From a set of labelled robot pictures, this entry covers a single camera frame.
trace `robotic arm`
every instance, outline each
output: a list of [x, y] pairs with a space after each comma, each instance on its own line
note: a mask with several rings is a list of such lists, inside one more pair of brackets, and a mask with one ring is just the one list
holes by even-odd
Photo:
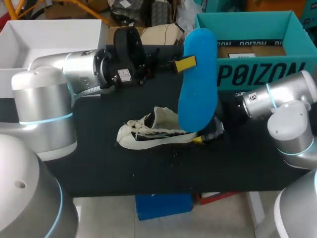
[[158, 68], [171, 68], [172, 56], [158, 64], [158, 53], [146, 55], [138, 31], [120, 28], [114, 47], [35, 59], [28, 71], [13, 76], [19, 123], [0, 123], [0, 133], [16, 136], [43, 160], [73, 152], [77, 146], [72, 105], [85, 95], [142, 85]]
[[294, 73], [239, 94], [237, 101], [249, 118], [270, 116], [268, 131], [286, 163], [310, 170], [317, 168], [317, 139], [308, 115], [311, 104], [317, 101], [317, 87], [308, 72]]
[[67, 79], [52, 67], [13, 76], [19, 123], [0, 123], [0, 133], [22, 139], [43, 160], [70, 154], [77, 139]]

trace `tiled floor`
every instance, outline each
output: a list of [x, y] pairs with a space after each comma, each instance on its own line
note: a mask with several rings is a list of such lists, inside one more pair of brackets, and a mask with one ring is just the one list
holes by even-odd
[[[264, 210], [277, 192], [262, 192]], [[134, 196], [76, 198], [80, 207], [78, 238], [254, 238], [254, 226], [245, 194], [189, 213], [139, 221]]]

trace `shoelace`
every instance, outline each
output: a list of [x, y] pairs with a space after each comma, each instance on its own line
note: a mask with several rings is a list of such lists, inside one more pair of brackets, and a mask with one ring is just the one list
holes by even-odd
[[144, 125], [144, 120], [148, 117], [149, 115], [146, 115], [145, 117], [143, 117], [140, 120], [130, 120], [126, 123], [126, 125], [129, 127], [128, 130], [126, 130], [125, 133], [120, 134], [120, 136], [117, 138], [117, 141], [120, 141], [123, 137], [125, 137], [126, 135], [130, 134], [131, 132], [136, 133], [136, 135], [138, 136], [138, 134], [145, 134], [145, 132], [147, 130], [149, 130], [149, 128]]

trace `paper label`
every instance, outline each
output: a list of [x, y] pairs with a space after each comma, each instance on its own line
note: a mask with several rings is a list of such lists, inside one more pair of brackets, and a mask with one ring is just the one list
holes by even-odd
[[122, 82], [131, 81], [131, 75], [130, 75], [130, 72], [127, 68], [126, 69], [119, 69], [118, 74], [119, 74], [119, 77], [120, 77]]
[[229, 58], [253, 58], [255, 56], [254, 53], [229, 54]]
[[121, 1], [120, 4], [121, 4], [124, 8], [127, 8], [127, 7], [131, 6], [131, 4], [130, 4], [127, 0]]

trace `white cardboard box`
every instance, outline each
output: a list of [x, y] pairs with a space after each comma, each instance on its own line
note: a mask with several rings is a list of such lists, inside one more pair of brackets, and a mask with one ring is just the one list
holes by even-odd
[[34, 59], [101, 48], [107, 35], [101, 20], [9, 21], [0, 33], [0, 98], [13, 98], [12, 76]]

